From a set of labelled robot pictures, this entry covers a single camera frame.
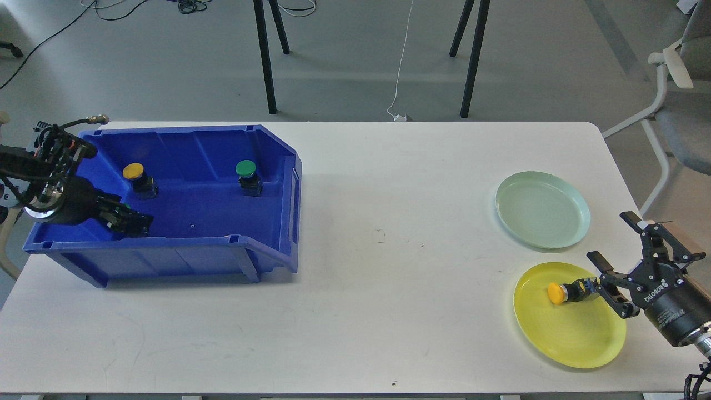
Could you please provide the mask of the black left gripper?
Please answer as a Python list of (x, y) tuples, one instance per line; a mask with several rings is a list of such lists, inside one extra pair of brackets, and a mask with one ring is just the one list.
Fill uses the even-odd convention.
[(43, 203), (34, 205), (37, 211), (26, 207), (25, 212), (39, 223), (75, 226), (94, 219), (105, 220), (108, 227), (125, 237), (147, 237), (153, 223), (153, 215), (139, 212), (124, 212), (121, 197), (96, 189), (83, 177), (72, 177), (61, 192), (52, 195), (52, 205), (46, 210)]

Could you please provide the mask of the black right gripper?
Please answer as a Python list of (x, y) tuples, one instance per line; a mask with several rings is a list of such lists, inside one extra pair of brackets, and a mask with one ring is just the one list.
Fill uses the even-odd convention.
[[(709, 347), (709, 294), (690, 276), (688, 266), (707, 253), (673, 221), (642, 220), (634, 212), (620, 213), (640, 236), (642, 261), (630, 277), (614, 270), (598, 251), (587, 258), (601, 273), (597, 293), (622, 319), (638, 316), (640, 309), (673, 347)], [(633, 302), (619, 288), (632, 291)]]

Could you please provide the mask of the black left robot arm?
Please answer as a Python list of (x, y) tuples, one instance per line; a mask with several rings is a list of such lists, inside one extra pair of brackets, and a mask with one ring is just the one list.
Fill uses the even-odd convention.
[(18, 208), (39, 223), (76, 226), (93, 219), (126, 237), (147, 236), (153, 216), (133, 210), (119, 195), (97, 189), (77, 174), (79, 165), (98, 150), (68, 127), (108, 122), (99, 114), (61, 125), (40, 123), (33, 144), (3, 145), (2, 220)]

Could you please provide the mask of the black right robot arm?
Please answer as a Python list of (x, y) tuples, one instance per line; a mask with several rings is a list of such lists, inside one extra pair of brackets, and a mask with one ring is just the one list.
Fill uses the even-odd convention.
[(704, 356), (698, 374), (684, 382), (684, 398), (696, 399), (709, 382), (710, 299), (688, 267), (707, 254), (672, 221), (643, 220), (635, 212), (622, 212), (620, 218), (639, 235), (642, 259), (620, 273), (601, 253), (587, 253), (600, 273), (594, 293), (622, 319), (643, 312), (669, 345), (694, 346)]

